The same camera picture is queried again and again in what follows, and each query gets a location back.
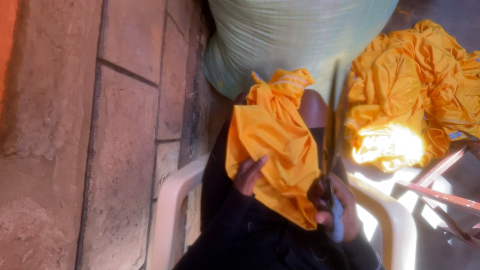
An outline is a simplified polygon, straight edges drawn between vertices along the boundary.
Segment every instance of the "red metal frame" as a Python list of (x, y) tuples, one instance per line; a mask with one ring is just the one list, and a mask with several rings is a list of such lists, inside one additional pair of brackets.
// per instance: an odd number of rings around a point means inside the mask
[(438, 217), (443, 220), (443, 223), (439, 225), (441, 228), (465, 243), (480, 248), (480, 222), (473, 226), (468, 232), (465, 232), (458, 226), (457, 222), (435, 202), (444, 203), (478, 217), (480, 217), (480, 203), (431, 189), (433, 182), (466, 152), (469, 151), (480, 161), (480, 141), (456, 141), (452, 143), (452, 149), (453, 151), (443, 159), (437, 160), (423, 169), (412, 182), (398, 181), (392, 196), (398, 199), (408, 190), (415, 192), (421, 202), (430, 207)]

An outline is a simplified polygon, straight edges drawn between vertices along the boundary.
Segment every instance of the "yellow fabric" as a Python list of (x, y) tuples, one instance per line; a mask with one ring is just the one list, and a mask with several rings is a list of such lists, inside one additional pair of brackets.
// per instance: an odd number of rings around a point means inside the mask
[(277, 70), (267, 84), (252, 73), (255, 85), (247, 106), (235, 106), (228, 132), (225, 167), (235, 178), (239, 164), (268, 154), (256, 199), (298, 226), (312, 230), (317, 212), (307, 190), (320, 175), (317, 145), (297, 109), (306, 86), (314, 83), (306, 69)]
[[(417, 150), (423, 166), (443, 157), (451, 141), (479, 137), (479, 56), (479, 51), (466, 53), (429, 20), (377, 36), (349, 74), (353, 86), (346, 138), (354, 152), (365, 154), (367, 137), (389, 136), (394, 127), (407, 127), (422, 139), (423, 149)], [(384, 171), (410, 163), (405, 156), (386, 154), (374, 160)]]

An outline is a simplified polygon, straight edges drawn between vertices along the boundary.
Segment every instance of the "person's left hand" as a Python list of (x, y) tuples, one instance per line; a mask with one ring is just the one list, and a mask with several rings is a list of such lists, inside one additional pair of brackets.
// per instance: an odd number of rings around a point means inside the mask
[[(343, 207), (343, 242), (350, 242), (354, 240), (361, 231), (361, 222), (357, 215), (355, 196), (335, 174), (330, 173), (328, 177), (332, 180), (333, 192)], [(319, 224), (324, 225), (327, 231), (332, 231), (333, 216), (326, 210), (327, 203), (322, 199), (324, 192), (325, 187), (323, 181), (319, 178), (310, 186), (307, 197), (318, 210), (318, 213), (315, 215), (315, 220)]]
[(237, 175), (233, 180), (233, 186), (240, 191), (240, 193), (246, 196), (251, 196), (253, 194), (255, 183), (262, 176), (260, 170), (267, 161), (268, 156), (264, 155), (255, 162), (253, 162), (251, 158), (242, 162), (237, 171)]

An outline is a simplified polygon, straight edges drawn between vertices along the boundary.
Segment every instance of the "scissors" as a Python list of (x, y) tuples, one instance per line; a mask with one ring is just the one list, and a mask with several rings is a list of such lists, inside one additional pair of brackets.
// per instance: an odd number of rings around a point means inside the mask
[(335, 110), (335, 96), (337, 77), (339, 73), (339, 60), (335, 61), (332, 86), (330, 88), (330, 97), (328, 100), (327, 109), (327, 123), (324, 128), (324, 141), (322, 148), (322, 175), (321, 179), (325, 187), (325, 193), (323, 199), (327, 204), (327, 210), (331, 211), (335, 203), (334, 191), (332, 181), (326, 177), (330, 172), (335, 173), (337, 176), (346, 175), (345, 172), (335, 172), (335, 169), (343, 168), (339, 166), (341, 162), (341, 146), (345, 131), (345, 116), (348, 106), (348, 87), (347, 78), (344, 80), (344, 84), (340, 93), (340, 100), (338, 101), (337, 109)]

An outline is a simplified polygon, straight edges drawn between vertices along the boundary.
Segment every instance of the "black sleeve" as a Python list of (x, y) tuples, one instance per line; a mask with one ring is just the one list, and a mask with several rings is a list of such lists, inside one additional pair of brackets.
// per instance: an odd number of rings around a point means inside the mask
[(235, 229), (253, 200), (254, 196), (245, 196), (231, 187), (225, 203), (174, 270), (215, 269), (228, 251)]
[(351, 270), (384, 270), (363, 230), (353, 241), (343, 243), (342, 248)]

